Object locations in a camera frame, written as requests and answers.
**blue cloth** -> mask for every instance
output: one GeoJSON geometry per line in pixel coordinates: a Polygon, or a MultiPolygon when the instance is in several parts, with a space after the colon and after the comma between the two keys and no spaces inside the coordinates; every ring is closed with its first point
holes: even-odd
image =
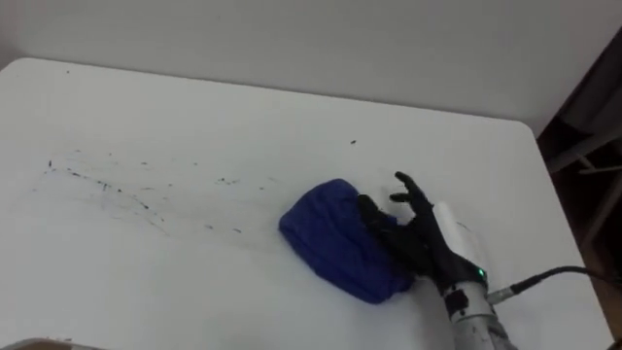
{"type": "Polygon", "coordinates": [[[357,208],[358,194],[341,179],[321,184],[281,218],[279,230],[316,274],[376,304],[408,290],[413,279],[367,231],[357,208]]]}

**white table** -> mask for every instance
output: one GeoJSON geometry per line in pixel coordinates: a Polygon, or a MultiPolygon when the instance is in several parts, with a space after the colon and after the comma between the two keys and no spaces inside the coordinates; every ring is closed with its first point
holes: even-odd
{"type": "MultiPolygon", "coordinates": [[[[405,215],[387,195],[411,174],[479,232],[493,287],[582,264],[518,122],[39,59],[0,73],[0,116],[2,345],[451,348],[430,283],[368,305],[281,238],[280,216],[336,177],[405,215]]],[[[583,276],[498,312],[521,349],[611,342],[583,276]]]]}

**cable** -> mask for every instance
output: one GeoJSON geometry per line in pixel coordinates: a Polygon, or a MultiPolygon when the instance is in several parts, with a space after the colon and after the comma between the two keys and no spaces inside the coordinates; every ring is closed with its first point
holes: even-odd
{"type": "Polygon", "coordinates": [[[532,277],[529,277],[518,283],[514,283],[513,285],[509,287],[503,288],[496,292],[492,292],[486,296],[486,299],[488,300],[488,302],[490,302],[491,305],[498,304],[502,301],[505,301],[509,298],[512,298],[514,296],[517,296],[527,291],[531,287],[535,286],[536,284],[542,282],[543,280],[551,276],[555,276],[557,274],[566,273],[566,272],[582,273],[594,279],[601,280],[603,282],[606,282],[608,284],[614,285],[622,289],[622,280],[620,279],[611,279],[611,278],[601,275],[600,273],[594,272],[592,270],[589,270],[581,266],[559,266],[559,267],[551,268],[550,270],[544,271],[532,277]]]}

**robotic arm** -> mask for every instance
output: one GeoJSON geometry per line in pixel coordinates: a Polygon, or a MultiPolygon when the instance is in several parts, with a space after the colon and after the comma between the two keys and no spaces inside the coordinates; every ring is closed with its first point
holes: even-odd
{"type": "Polygon", "coordinates": [[[397,263],[419,276],[429,276],[445,301],[457,350],[516,350],[493,305],[487,300],[486,272],[468,244],[460,241],[459,224],[444,203],[432,205],[406,174],[396,173],[407,192],[391,195],[408,203],[415,218],[399,226],[378,210],[367,195],[359,196],[363,222],[397,263]]]}

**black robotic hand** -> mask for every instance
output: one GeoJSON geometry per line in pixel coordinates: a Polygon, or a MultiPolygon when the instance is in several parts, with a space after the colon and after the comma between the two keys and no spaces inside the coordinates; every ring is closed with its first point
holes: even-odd
{"type": "Polygon", "coordinates": [[[417,275],[430,276],[441,292],[464,281],[486,285],[479,268],[449,248],[423,191],[408,175],[397,172],[396,177],[406,192],[392,194],[390,199],[408,203],[415,218],[405,226],[397,225],[368,195],[361,194],[359,211],[367,229],[398,263],[417,275]]]}

